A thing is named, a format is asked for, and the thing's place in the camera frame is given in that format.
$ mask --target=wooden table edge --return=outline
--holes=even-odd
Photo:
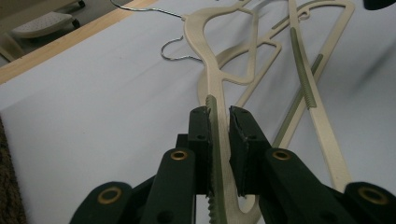
[[[155,2],[157,2],[157,0],[134,0],[125,6],[147,7]],[[132,13],[132,11],[117,8],[107,13],[105,16],[81,26],[79,29],[60,37],[48,45],[26,54],[12,63],[8,63],[0,67],[0,85],[75,46],[77,43],[87,39],[88,37],[99,33],[116,22],[125,19]]]

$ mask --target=floor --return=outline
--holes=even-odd
[[[110,3],[109,0],[84,0],[85,7],[80,8],[77,3],[72,4],[70,6],[63,7],[58,10],[58,12],[68,13],[73,15],[78,21],[80,25],[83,26],[90,21],[94,21],[97,18],[107,14],[108,12],[115,9],[115,7]],[[118,0],[118,3],[124,5],[131,0]],[[39,49],[48,43],[56,40],[57,38],[66,35],[74,30],[72,24],[64,27],[61,31],[53,33],[51,35],[46,35],[35,39],[34,41],[28,39],[20,39],[17,38],[15,35],[13,36],[15,40],[20,44],[23,51],[25,53],[32,52],[36,49]],[[7,64],[8,61],[0,55],[0,67]]]

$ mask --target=hanger loop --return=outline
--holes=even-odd
[[[169,41],[168,41],[166,44],[164,44],[163,47],[161,48],[161,56],[163,56],[163,58],[164,58],[165,60],[167,60],[167,61],[181,61],[181,60],[185,60],[185,59],[193,59],[193,60],[195,60],[195,61],[202,62],[201,59],[196,58],[196,57],[193,57],[193,56],[190,56],[190,55],[181,56],[181,57],[178,57],[178,58],[170,58],[170,57],[167,57],[167,56],[164,55],[163,51],[165,50],[165,48],[166,48],[168,45],[170,45],[170,44],[172,44],[172,43],[175,43],[175,42],[177,42],[177,41],[181,41],[181,40],[183,40],[183,39],[184,39],[184,36],[182,35],[180,38],[176,38],[176,39],[169,40]]]
[[[146,8],[124,7],[124,6],[116,3],[114,0],[110,0],[110,2],[111,2],[111,4],[113,4],[114,6],[116,6],[118,8],[128,10],[128,11],[157,11],[157,12],[165,13],[167,15],[174,16],[174,17],[182,18],[181,15],[178,15],[174,12],[170,12],[170,11],[156,8],[156,7],[146,7]]]

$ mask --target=white tabletop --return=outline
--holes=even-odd
[[[232,3],[162,0],[156,6],[189,14]],[[366,11],[362,1],[354,3],[318,88],[353,181],[396,194],[396,6]],[[310,60],[339,11],[316,9],[301,22]],[[260,33],[287,12],[287,2],[261,10]],[[207,25],[215,52],[245,38],[246,15],[235,16]],[[67,223],[95,187],[109,181],[136,186],[155,175],[163,153],[175,146],[178,133],[188,131],[189,113],[199,106],[196,84],[203,65],[168,62],[159,54],[166,41],[182,34],[182,26],[163,14],[136,13],[0,86],[1,117],[30,223]],[[288,29],[275,39],[282,51],[246,105],[270,141],[299,87]],[[261,59],[268,50],[259,50]],[[191,54],[185,42],[166,52]],[[241,67],[236,60],[225,69]],[[226,90],[232,104],[240,90],[231,84]],[[330,185],[308,113],[290,149]],[[197,223],[208,223],[204,201],[200,197]]]

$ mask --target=chair seat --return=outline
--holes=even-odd
[[[70,14],[50,12],[15,28],[12,33],[21,38],[36,38],[61,30],[73,20],[73,16]]]

